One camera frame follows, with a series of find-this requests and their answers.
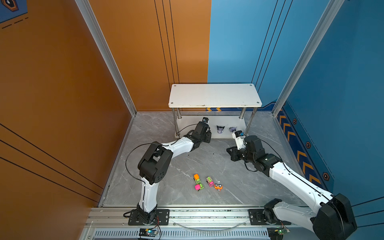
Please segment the black purple bat toy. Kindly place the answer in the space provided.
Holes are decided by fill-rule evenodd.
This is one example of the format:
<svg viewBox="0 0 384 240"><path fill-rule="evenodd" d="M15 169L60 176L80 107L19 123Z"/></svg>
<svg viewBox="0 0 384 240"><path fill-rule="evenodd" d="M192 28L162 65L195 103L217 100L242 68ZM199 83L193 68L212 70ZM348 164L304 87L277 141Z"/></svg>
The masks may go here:
<svg viewBox="0 0 384 240"><path fill-rule="evenodd" d="M225 126L217 126L217 133L222 134L224 132Z"/></svg>

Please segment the green pink toy car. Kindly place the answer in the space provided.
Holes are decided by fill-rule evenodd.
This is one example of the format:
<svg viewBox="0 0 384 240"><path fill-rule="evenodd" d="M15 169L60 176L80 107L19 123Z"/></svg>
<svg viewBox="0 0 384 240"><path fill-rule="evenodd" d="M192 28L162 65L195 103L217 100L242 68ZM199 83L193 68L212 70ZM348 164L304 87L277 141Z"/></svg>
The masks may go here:
<svg viewBox="0 0 384 240"><path fill-rule="evenodd" d="M213 187L215 185L215 183L211 177L207 177L206 180L207 180L209 187Z"/></svg>

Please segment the orange round toy car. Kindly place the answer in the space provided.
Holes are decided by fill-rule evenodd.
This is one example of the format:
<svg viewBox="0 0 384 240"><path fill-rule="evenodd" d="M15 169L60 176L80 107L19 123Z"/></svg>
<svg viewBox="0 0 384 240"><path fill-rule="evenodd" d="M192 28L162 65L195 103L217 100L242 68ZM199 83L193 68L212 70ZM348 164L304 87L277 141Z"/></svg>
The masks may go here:
<svg viewBox="0 0 384 240"><path fill-rule="evenodd" d="M221 183L215 183L214 188L218 191L221 191L223 189L223 185Z"/></svg>

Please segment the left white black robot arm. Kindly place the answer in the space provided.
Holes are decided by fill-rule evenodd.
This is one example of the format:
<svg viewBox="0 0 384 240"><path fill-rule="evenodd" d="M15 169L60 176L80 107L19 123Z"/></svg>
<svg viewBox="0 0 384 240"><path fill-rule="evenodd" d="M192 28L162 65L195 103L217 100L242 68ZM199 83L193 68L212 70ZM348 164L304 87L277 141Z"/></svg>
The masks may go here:
<svg viewBox="0 0 384 240"><path fill-rule="evenodd" d="M209 119L204 117L182 138L173 143L152 142L139 161L138 169L142 184L139 209L149 214L157 207L158 184L165 177L171 160L197 149L201 143L209 143L212 133Z"/></svg>

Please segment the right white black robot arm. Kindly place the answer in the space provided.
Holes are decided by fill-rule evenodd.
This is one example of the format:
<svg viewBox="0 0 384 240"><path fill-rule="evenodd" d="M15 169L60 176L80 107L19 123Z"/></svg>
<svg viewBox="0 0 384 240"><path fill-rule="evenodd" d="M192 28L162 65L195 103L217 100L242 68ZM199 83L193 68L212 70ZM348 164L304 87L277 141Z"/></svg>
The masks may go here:
<svg viewBox="0 0 384 240"><path fill-rule="evenodd" d="M227 152L233 162L251 163L256 172L279 182L307 205L302 208L273 199L264 206L267 224L290 222L312 231L320 240L345 240L358 229L347 197L318 187L289 168L280 157L267 154L257 136L246 136L242 131L232 136L236 146Z"/></svg>

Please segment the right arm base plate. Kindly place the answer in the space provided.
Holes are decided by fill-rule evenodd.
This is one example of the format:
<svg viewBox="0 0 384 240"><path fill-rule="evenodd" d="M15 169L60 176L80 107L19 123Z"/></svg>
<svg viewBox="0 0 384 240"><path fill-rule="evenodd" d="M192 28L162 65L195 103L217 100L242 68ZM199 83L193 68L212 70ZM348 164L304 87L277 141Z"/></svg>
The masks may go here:
<svg viewBox="0 0 384 240"><path fill-rule="evenodd" d="M252 226L256 226L256 225L272 225L272 226L277 226L277 225L286 225L286 226L290 226L292 223L291 222L287 222L287 221L283 221L283 223L281 223L280 221L278 220L267 220L267 218L265 217L264 215L264 209L248 209L248 214L249 214L249 220L250 220L250 224Z"/></svg>

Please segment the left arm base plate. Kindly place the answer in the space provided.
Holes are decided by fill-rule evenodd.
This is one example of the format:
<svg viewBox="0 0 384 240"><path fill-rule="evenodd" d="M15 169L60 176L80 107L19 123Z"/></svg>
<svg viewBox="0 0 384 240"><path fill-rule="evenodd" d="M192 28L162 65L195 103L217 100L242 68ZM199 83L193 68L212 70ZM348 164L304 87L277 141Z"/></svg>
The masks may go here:
<svg viewBox="0 0 384 240"><path fill-rule="evenodd" d="M141 209L135 209L131 212L128 225L144 226L144 225L160 225L167 226L170 219L169 209L154 209L150 213L146 213Z"/></svg>

